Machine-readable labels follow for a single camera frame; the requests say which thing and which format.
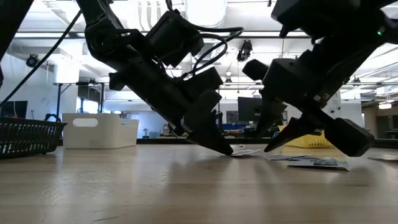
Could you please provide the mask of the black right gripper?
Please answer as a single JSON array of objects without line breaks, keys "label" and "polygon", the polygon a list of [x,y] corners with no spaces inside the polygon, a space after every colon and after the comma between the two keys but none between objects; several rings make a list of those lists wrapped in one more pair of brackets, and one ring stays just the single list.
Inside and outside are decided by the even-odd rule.
[{"label": "black right gripper", "polygon": [[307,134],[320,136],[322,133],[332,145],[349,157],[361,157],[373,146],[374,136],[364,128],[349,119],[333,119],[323,111],[339,88],[311,71],[303,58],[277,58],[270,65],[257,59],[250,60],[245,64],[243,73],[263,84],[260,90],[261,115],[255,138],[264,136],[275,121],[281,118],[287,105],[292,105],[302,113],[301,117],[289,121],[264,152],[271,152]]}]

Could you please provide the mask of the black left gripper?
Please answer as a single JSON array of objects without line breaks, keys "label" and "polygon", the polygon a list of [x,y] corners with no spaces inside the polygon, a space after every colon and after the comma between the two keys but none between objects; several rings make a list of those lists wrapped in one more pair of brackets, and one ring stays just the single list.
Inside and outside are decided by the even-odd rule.
[{"label": "black left gripper", "polygon": [[214,67],[185,80],[172,78],[156,65],[135,60],[109,74],[109,87],[125,86],[145,101],[174,131],[193,131],[187,137],[192,144],[230,156],[233,153],[216,124],[216,111],[221,96],[216,91],[223,83]]}]

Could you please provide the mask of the antiseptic towelette packet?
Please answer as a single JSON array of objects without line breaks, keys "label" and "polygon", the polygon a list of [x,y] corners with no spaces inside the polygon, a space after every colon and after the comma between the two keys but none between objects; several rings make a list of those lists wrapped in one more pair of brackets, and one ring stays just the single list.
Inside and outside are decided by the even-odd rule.
[{"label": "antiseptic towelette packet", "polygon": [[347,162],[336,161],[334,159],[328,159],[328,160],[301,159],[297,161],[290,160],[287,165],[290,167],[349,171]]},{"label": "antiseptic towelette packet", "polygon": [[240,157],[240,156],[249,156],[251,154],[255,154],[257,152],[263,152],[263,149],[245,149],[242,151],[237,151],[229,155],[230,157]]},{"label": "antiseptic towelette packet", "polygon": [[301,155],[284,155],[284,154],[275,154],[267,157],[268,160],[270,161],[288,161],[288,160],[294,160],[302,157],[306,157],[306,154],[301,154]]}]

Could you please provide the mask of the yellow plastic basket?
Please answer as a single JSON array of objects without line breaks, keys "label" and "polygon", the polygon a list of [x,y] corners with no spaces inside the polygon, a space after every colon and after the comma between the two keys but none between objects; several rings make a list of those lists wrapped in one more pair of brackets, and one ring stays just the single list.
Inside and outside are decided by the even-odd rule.
[{"label": "yellow plastic basket", "polygon": [[285,144],[286,146],[301,147],[301,148],[329,148],[334,147],[326,138],[324,133],[320,136],[304,135],[297,139],[291,140]]}]

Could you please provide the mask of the black monitor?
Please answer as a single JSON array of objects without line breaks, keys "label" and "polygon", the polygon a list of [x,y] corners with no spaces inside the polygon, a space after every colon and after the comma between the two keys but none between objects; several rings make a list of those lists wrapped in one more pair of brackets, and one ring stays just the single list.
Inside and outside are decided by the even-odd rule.
[{"label": "black monitor", "polygon": [[261,111],[261,98],[238,97],[238,118],[240,121],[259,121]]},{"label": "black monitor", "polygon": [[8,101],[0,107],[0,116],[8,118],[26,118],[28,101]]}]

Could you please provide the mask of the white pillar with posters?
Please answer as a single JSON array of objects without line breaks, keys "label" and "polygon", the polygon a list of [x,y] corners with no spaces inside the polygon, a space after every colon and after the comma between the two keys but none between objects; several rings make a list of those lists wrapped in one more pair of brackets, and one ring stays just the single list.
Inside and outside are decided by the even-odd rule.
[{"label": "white pillar with posters", "polygon": [[341,93],[339,90],[328,100],[323,111],[333,119],[341,116]]}]

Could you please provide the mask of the LED light bar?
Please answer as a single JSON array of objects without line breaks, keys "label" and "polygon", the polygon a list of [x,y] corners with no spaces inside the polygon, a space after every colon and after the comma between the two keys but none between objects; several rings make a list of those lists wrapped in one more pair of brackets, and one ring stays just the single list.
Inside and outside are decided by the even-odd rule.
[{"label": "LED light bar", "polygon": [[[18,32],[14,37],[15,38],[22,38],[22,39],[56,39],[61,37],[63,34],[61,32]],[[82,32],[70,32],[66,36],[66,38],[73,38],[73,39],[81,39],[85,37],[85,34]]]},{"label": "LED light bar", "polygon": [[[259,38],[280,38],[280,32],[277,31],[245,31],[241,35],[245,37],[259,37]],[[284,38],[309,38],[309,36],[301,31],[289,32]]]}]

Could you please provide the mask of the plain white gauze packet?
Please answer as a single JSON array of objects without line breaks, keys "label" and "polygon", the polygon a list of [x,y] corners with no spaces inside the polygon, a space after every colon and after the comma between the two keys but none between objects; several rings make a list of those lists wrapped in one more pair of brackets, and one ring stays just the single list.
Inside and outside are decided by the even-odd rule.
[{"label": "plain white gauze packet", "polygon": [[368,159],[379,160],[379,161],[391,161],[398,162],[398,156],[383,155],[383,156],[370,156]]}]

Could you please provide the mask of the white plastic bin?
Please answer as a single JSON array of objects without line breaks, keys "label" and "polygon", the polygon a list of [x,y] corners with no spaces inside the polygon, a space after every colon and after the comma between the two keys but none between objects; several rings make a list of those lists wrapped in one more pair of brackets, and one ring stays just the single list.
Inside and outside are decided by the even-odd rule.
[{"label": "white plastic bin", "polygon": [[138,119],[118,114],[64,113],[63,146],[66,149],[117,149],[135,146]]}]

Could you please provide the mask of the black plastic basket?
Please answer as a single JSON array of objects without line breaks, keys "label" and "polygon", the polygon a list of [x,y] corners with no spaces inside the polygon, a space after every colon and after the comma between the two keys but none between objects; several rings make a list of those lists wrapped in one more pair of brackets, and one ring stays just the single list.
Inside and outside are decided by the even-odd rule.
[{"label": "black plastic basket", "polygon": [[56,150],[65,123],[0,117],[0,159],[12,159]]}]

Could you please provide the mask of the silver ventilation duct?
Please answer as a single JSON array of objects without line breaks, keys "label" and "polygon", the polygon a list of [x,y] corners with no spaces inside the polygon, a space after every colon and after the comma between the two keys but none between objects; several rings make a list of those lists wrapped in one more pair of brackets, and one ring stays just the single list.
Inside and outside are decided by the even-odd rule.
[{"label": "silver ventilation duct", "polygon": [[202,27],[220,27],[226,17],[228,0],[184,0],[187,20]]}]

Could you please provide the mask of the black background rig frame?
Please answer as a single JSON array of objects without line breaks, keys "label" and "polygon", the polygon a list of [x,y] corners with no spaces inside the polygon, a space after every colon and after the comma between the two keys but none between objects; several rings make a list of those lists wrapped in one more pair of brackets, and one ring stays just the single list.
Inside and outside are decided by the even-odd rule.
[{"label": "black background rig frame", "polygon": [[[149,106],[128,88],[121,91],[110,90],[109,84],[104,82],[76,82],[58,83],[63,93],[71,86],[78,87],[78,97],[83,100],[93,101],[97,105],[90,108],[79,103],[77,109],[90,113],[105,113],[109,111],[122,111],[122,105],[126,105],[126,111],[137,111],[139,105],[145,111]],[[259,98],[262,86],[259,82],[227,83],[220,86],[221,103],[233,104],[239,97]],[[359,101],[370,104],[398,103],[398,82],[348,82],[337,92],[334,104],[339,101]]]}]

